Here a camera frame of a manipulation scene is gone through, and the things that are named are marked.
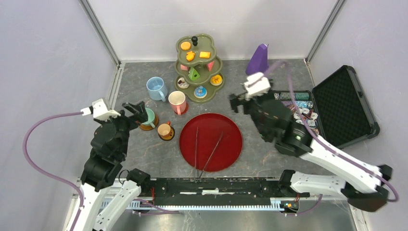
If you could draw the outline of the mint green cup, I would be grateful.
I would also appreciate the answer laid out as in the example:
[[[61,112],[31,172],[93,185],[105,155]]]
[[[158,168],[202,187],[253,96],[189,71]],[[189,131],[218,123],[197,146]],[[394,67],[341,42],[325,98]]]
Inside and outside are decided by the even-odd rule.
[[[140,129],[142,130],[152,130],[156,127],[155,125],[155,113],[153,110],[149,109],[149,108],[145,108],[147,115],[148,115],[148,119],[146,122],[142,123],[140,125]]]

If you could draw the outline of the brown round coaster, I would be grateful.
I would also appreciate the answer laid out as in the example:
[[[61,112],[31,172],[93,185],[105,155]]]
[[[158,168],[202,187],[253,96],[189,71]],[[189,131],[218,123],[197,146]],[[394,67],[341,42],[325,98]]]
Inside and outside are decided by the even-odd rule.
[[[139,128],[143,131],[153,130],[158,126],[159,118],[156,113],[148,116],[148,120],[140,124]]]

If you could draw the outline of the light blue mug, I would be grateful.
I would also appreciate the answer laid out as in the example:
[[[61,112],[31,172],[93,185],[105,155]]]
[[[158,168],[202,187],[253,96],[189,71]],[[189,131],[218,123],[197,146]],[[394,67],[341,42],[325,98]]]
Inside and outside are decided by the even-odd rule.
[[[152,77],[146,83],[148,94],[152,100],[166,102],[168,89],[160,77]]]

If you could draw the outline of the small orange cup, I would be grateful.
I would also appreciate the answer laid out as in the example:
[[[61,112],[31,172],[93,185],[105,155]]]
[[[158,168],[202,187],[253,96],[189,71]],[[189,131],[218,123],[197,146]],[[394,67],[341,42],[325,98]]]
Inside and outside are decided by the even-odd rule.
[[[166,123],[159,125],[157,128],[158,134],[161,134],[161,135],[168,134],[170,132],[170,126],[171,126],[170,121],[167,121]]]

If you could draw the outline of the pink mug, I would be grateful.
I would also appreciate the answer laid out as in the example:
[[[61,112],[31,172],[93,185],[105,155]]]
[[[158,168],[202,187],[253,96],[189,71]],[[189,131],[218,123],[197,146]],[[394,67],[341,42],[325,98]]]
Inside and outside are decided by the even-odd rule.
[[[186,95],[181,91],[173,91],[169,94],[168,101],[173,111],[180,116],[185,109]]]

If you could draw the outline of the blue frosted donut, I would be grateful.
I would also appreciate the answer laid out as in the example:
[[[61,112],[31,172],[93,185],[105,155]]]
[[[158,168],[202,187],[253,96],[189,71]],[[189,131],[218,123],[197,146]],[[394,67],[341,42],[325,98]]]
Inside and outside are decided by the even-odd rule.
[[[207,95],[207,90],[204,86],[198,86],[194,90],[194,96],[198,99],[203,99]]]

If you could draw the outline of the chocolate white tart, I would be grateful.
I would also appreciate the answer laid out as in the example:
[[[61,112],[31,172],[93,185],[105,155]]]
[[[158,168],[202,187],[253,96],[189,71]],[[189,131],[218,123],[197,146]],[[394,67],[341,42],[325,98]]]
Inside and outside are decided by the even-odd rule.
[[[179,77],[176,81],[176,84],[180,89],[187,89],[190,86],[183,77]]]

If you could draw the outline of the pink strawberry cake slice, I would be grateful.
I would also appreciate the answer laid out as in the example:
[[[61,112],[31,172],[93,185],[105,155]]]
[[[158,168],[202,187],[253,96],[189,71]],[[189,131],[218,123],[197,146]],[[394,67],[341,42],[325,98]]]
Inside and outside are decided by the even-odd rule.
[[[212,68],[213,68],[213,66],[214,66],[214,61],[208,63],[206,66],[207,66],[207,70],[208,70],[208,71],[211,71]]]

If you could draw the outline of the green cake slice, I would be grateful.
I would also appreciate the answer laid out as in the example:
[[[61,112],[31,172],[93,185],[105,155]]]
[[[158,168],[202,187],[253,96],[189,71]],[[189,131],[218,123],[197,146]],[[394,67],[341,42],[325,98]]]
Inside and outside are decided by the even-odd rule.
[[[194,67],[189,68],[188,77],[191,81],[195,81],[200,78],[200,74]]]

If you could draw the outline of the square orange cracker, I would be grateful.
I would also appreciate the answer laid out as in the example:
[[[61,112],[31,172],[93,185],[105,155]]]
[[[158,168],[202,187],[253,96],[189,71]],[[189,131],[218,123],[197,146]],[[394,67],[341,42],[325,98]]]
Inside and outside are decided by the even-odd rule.
[[[211,52],[209,51],[201,51],[199,54],[199,57],[202,59],[210,59],[211,58]]]

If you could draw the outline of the orange fish-shaped cookie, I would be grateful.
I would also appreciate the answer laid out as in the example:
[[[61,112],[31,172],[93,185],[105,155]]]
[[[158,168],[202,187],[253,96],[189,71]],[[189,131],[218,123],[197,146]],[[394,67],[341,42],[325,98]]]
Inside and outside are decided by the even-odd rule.
[[[194,51],[189,51],[189,52],[186,53],[186,60],[188,62],[193,61],[194,58],[195,58],[195,52]]]

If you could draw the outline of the round orange cookie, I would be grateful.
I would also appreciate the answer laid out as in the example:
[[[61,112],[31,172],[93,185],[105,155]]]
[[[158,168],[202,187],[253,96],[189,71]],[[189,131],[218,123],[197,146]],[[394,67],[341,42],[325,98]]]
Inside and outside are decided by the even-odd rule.
[[[180,48],[182,51],[188,51],[191,49],[191,47],[192,47],[192,44],[188,41],[184,41],[180,44]]]

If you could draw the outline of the orange round coaster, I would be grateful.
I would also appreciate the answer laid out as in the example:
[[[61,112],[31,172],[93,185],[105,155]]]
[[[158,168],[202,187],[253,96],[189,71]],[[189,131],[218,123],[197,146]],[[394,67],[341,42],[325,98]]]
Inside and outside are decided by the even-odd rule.
[[[174,130],[174,128],[172,126],[170,126],[170,132],[168,134],[166,134],[166,135],[158,134],[158,136],[163,141],[170,141],[175,136],[175,130]]]

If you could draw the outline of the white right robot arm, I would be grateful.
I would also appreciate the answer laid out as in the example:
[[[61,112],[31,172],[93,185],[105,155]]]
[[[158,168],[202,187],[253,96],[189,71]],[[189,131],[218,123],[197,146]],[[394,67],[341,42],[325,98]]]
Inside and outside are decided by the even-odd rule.
[[[278,191],[283,196],[293,193],[321,194],[340,197],[363,211],[375,212],[389,202],[392,176],[388,165],[374,166],[349,156],[329,144],[322,136],[297,123],[292,111],[273,95],[246,99],[244,94],[229,96],[233,111],[243,112],[254,122],[261,138],[274,143],[283,155],[309,161],[330,171],[329,176],[311,175],[295,170],[283,171]]]

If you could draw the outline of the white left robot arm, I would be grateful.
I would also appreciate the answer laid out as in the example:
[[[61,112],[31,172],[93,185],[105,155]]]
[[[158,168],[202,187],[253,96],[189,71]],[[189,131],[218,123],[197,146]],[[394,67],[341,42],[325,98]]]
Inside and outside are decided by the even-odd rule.
[[[104,99],[98,99],[90,107],[81,109],[83,116],[92,115],[99,126],[93,133],[90,157],[80,177],[75,205],[79,213],[71,216],[66,227],[68,231],[93,229],[99,211],[97,203],[114,184],[126,159],[130,131],[148,120],[144,101],[123,103],[122,106],[122,110],[116,111],[109,108]]]

